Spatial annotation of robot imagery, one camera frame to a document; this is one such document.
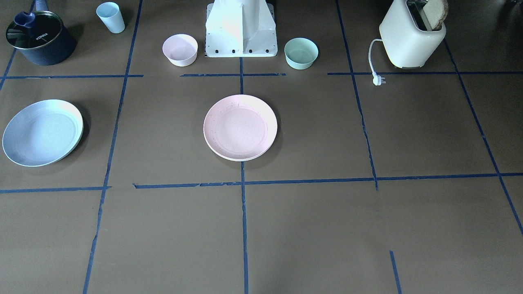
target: plate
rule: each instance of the plate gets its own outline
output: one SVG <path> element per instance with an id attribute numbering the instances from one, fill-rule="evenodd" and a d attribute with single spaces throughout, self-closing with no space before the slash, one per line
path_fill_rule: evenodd
<path id="1" fill-rule="evenodd" d="M 83 130 L 82 115 L 74 105 L 63 100 L 44 100 L 22 109 L 11 119 L 2 147 L 16 164 L 47 165 L 73 151 Z"/>
<path id="2" fill-rule="evenodd" d="M 232 161 L 252 160 L 269 150 L 278 123 L 261 99 L 233 95 L 214 104 L 203 122 L 203 136 L 217 155 Z"/>

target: pot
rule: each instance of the pot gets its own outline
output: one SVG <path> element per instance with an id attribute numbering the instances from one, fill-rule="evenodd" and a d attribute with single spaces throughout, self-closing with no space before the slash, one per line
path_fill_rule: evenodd
<path id="1" fill-rule="evenodd" d="M 36 0 L 34 13 L 21 12 L 16 15 L 5 36 L 11 46 L 37 65 L 60 63 L 76 48 L 76 41 L 62 19 L 48 11 L 45 0 Z"/>

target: plug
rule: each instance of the plug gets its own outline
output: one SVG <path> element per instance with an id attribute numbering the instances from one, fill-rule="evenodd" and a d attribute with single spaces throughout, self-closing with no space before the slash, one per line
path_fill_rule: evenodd
<path id="1" fill-rule="evenodd" d="M 377 73 L 372 73 L 372 76 L 374 77 L 372 79 L 372 82 L 374 83 L 375 86 L 381 86 L 381 84 L 386 84 L 387 83 L 385 81 L 385 78 L 382 77 L 381 75 L 378 75 Z"/>

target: power cord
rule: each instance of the power cord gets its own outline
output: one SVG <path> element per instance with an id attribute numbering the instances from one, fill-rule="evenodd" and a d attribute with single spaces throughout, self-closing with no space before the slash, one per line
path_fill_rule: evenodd
<path id="1" fill-rule="evenodd" d="M 372 52 L 372 45 L 374 45 L 374 42 L 376 42 L 376 41 L 383 42 L 382 39 L 374 39 L 372 42 L 370 42 L 370 47 L 369 47 L 369 65 L 370 65 L 370 69 L 372 70 L 372 82 L 376 86 L 381 86 L 381 84 L 386 84 L 387 82 L 385 82 L 385 78 L 384 77 L 382 77 L 381 75 L 378 75 L 376 73 L 376 71 L 374 71 L 374 67 L 372 66 L 372 60 L 370 58 L 371 52 Z"/>

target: blue tape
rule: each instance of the blue tape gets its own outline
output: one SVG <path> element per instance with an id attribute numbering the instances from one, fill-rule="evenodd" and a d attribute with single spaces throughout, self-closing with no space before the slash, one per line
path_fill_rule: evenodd
<path id="1" fill-rule="evenodd" d="M 35 189 L 5 189 L 0 194 L 10 193 L 37 193 L 37 192 L 62 192 L 62 191 L 100 191 L 110 187 L 67 187 L 67 188 L 35 188 Z"/>
<path id="2" fill-rule="evenodd" d="M 504 176 L 504 177 L 518 177 L 518 176 L 523 176 L 523 173 L 501 173 L 501 176 Z"/>
<path id="3" fill-rule="evenodd" d="M 396 259 L 394 258 L 394 252 L 392 252 L 392 250 L 390 250 L 389 253 L 391 255 L 392 270 L 394 271 L 394 279 L 396 280 L 397 294 L 402 294 L 401 285 L 400 285 L 400 277 L 397 274 Z"/>
<path id="4" fill-rule="evenodd" d="M 13 63 L 13 59 L 15 58 L 16 49 L 13 49 L 13 53 L 11 54 L 11 58 L 9 59 L 9 63 L 7 64 L 7 67 L 5 68 L 4 76 L 2 77 L 2 80 L 0 81 L 0 91 L 2 90 L 2 87 L 4 86 L 4 82 L 7 79 L 7 73 L 11 69 L 11 64 Z"/>
<path id="5" fill-rule="evenodd" d="M 18 80 L 25 78 L 109 78 L 109 77 L 143 77 L 143 74 L 106 74 L 106 75 L 22 75 L 22 76 L 7 76 L 7 80 Z"/>
<path id="6" fill-rule="evenodd" d="M 286 76 L 286 73 L 258 73 L 258 74 L 243 74 L 243 76 Z"/>
<path id="7" fill-rule="evenodd" d="M 514 72 L 459 72 L 460 74 L 523 74 L 522 71 Z"/>
<path id="8" fill-rule="evenodd" d="M 143 0 L 140 0 L 140 3 L 138 5 L 138 12 L 137 12 L 137 16 L 136 16 L 136 23 L 134 24 L 134 33 L 133 33 L 133 37 L 132 37 L 132 41 L 131 41 L 131 48 L 129 50 L 129 58 L 127 59 L 126 74 L 125 74 L 125 77 L 123 78 L 122 93 L 120 95 L 120 104 L 118 105 L 118 112 L 116 114 L 115 128 L 112 133 L 111 149 L 109 151 L 109 159 L 107 161 L 107 171 L 106 171 L 106 175 L 104 178 L 104 187 L 107 187 L 107 184 L 109 182 L 109 174 L 111 172 L 111 165 L 112 165 L 112 156 L 115 151 L 116 136 L 118 133 L 118 121 L 120 119 L 120 114 L 121 114 L 122 105 L 123 105 L 123 98 L 124 98 L 125 92 L 126 92 L 127 78 L 129 76 L 129 68 L 131 67 L 132 52 L 134 49 L 134 42 L 136 41 L 136 35 L 138 32 L 138 23 L 140 22 L 140 14 L 142 12 L 142 3 L 143 3 Z M 93 243 L 91 245 L 91 253 L 89 256 L 89 263 L 87 265 L 87 273 L 85 274 L 83 294 L 87 294 L 91 270 L 93 269 L 93 260 L 94 260 L 95 250 L 96 250 L 96 243 L 98 240 L 98 233 L 100 231 L 101 215 L 102 215 L 102 211 L 103 211 L 102 207 L 103 207 L 104 201 L 105 201 L 105 194 L 106 194 L 106 189 L 103 189 L 101 192 L 101 197 L 100 197 L 100 206 L 98 208 L 98 220 L 97 220 L 97 224 L 96 224 L 96 234 L 95 234 L 95 237 L 93 238 Z"/>
<path id="9" fill-rule="evenodd" d="M 205 77 L 205 76 L 286 76 L 286 73 L 253 73 L 253 74 L 183 74 L 180 77 Z"/>
<path id="10" fill-rule="evenodd" d="M 247 258 L 247 209 L 245 206 L 245 163 L 241 164 L 242 174 L 242 225 L 243 225 L 243 283 L 244 293 L 249 294 L 249 266 Z"/>
<path id="11" fill-rule="evenodd" d="M 91 244 L 91 252 L 89 254 L 89 263 L 87 264 L 87 273 L 85 274 L 83 294 L 87 294 L 87 289 L 89 287 L 89 279 L 91 277 L 91 270 L 93 269 L 93 261 L 94 261 L 94 257 L 95 257 L 96 243 L 98 241 L 98 233 L 100 231 L 102 206 L 104 205 L 104 202 L 105 202 L 105 192 L 106 192 L 105 189 L 102 190 L 102 192 L 101 192 L 100 205 L 98 206 L 98 218 L 96 221 L 96 234 L 95 234 L 95 237 L 93 238 L 93 242 Z"/>
<path id="12" fill-rule="evenodd" d="M 188 184 L 164 184 L 164 185 L 136 185 L 135 189 L 162 189 L 162 188 L 186 188 L 186 187 L 217 187 L 217 186 L 239 186 L 241 182 L 216 182 L 216 183 L 188 183 Z"/>
<path id="13" fill-rule="evenodd" d="M 446 178 L 482 178 L 482 177 L 497 177 L 497 174 L 467 174 L 467 175 L 436 175 L 436 176 L 378 177 L 378 180 L 446 179 Z"/>
<path id="14" fill-rule="evenodd" d="M 376 72 L 377 74 L 386 75 L 440 75 L 440 74 L 456 74 L 455 72 Z M 372 75 L 370 72 L 354 72 L 354 73 L 327 73 L 327 75 Z"/>
<path id="15" fill-rule="evenodd" d="M 523 173 L 506 173 L 502 176 L 523 176 Z M 254 180 L 245 182 L 214 182 L 214 183 L 185 183 L 162 185 L 136 185 L 136 189 L 161 189 L 184 187 L 212 187 L 212 186 L 239 186 L 239 185 L 280 185 L 280 184 L 313 184 L 313 183 L 347 183 L 372 182 L 374 180 L 418 180 L 418 179 L 455 179 L 455 178 L 482 178 L 497 177 L 498 174 L 462 174 L 462 175 L 427 175 L 427 176 L 398 176 L 398 177 L 363 177 L 363 178 L 326 178 L 326 179 L 286 179 L 286 180 Z"/>
<path id="16" fill-rule="evenodd" d="M 240 94 L 243 94 L 243 57 L 240 57 Z"/>
<path id="17" fill-rule="evenodd" d="M 202 76 L 240 76 L 240 74 L 183 74 L 180 77 L 202 77 Z"/>
<path id="18" fill-rule="evenodd" d="M 521 233 L 521 235 L 523 235 L 523 225 L 521 225 L 521 221 L 519 220 L 519 216 L 516 211 L 516 208 L 514 207 L 510 194 L 508 193 L 505 183 L 503 182 L 503 177 L 502 177 L 501 173 L 499 172 L 499 168 L 496 164 L 496 160 L 494 159 L 494 155 L 492 154 L 492 151 L 488 144 L 485 133 L 483 132 L 483 128 L 481 127 L 480 120 L 477 117 L 476 111 L 474 110 L 474 106 L 472 105 L 472 100 L 470 99 L 467 88 L 465 87 L 465 83 L 463 82 L 463 79 L 461 78 L 461 73 L 458 70 L 458 66 L 456 65 L 456 61 L 454 60 L 454 57 L 452 56 L 452 52 L 450 52 L 450 47 L 447 44 L 447 40 L 443 39 L 443 43 L 445 44 L 445 47 L 447 48 L 447 52 L 449 53 L 450 60 L 451 60 L 452 64 L 454 65 L 454 70 L 456 71 L 456 74 L 458 75 L 459 81 L 461 83 L 461 88 L 463 89 L 463 92 L 465 93 L 465 98 L 467 99 L 467 103 L 469 104 L 469 107 L 470 107 L 470 110 L 474 117 L 474 120 L 476 121 L 477 128 L 479 129 L 481 137 L 483 138 L 483 142 L 485 143 L 485 147 L 487 148 L 488 155 L 491 158 L 492 165 L 494 166 L 494 169 L 496 170 L 496 174 L 497 174 L 497 177 L 499 178 L 499 182 L 501 183 L 501 187 L 503 188 L 503 192 L 505 192 L 505 197 L 507 198 L 508 204 L 510 205 L 510 209 L 512 210 L 514 219 L 516 220 L 516 223 L 518 224 L 519 232 Z"/>
<path id="19" fill-rule="evenodd" d="M 376 186 L 376 191 L 377 191 L 378 190 L 378 180 L 376 179 L 376 169 L 374 167 L 374 160 L 372 159 L 372 151 L 370 149 L 369 136 L 367 135 L 367 128 L 365 127 L 365 118 L 363 118 L 363 110 L 361 109 L 361 103 L 360 103 L 359 94 L 358 94 L 358 86 L 356 86 L 356 78 L 354 77 L 353 63 L 350 58 L 349 45 L 347 43 L 347 37 L 345 34 L 345 26 L 343 24 L 343 19 L 342 19 L 342 11 L 339 7 L 338 0 L 336 0 L 336 9 L 338 10 L 339 25 L 342 28 L 343 42 L 345 44 L 345 51 L 347 53 L 347 60 L 349 62 L 349 68 L 350 68 L 350 76 L 353 80 L 354 93 L 356 95 L 358 111 L 360 112 L 360 116 L 361 116 L 361 126 L 363 127 L 363 134 L 365 135 L 365 140 L 367 141 L 367 150 L 369 151 L 370 167 L 372 169 L 372 176 L 374 177 L 374 185 Z"/>

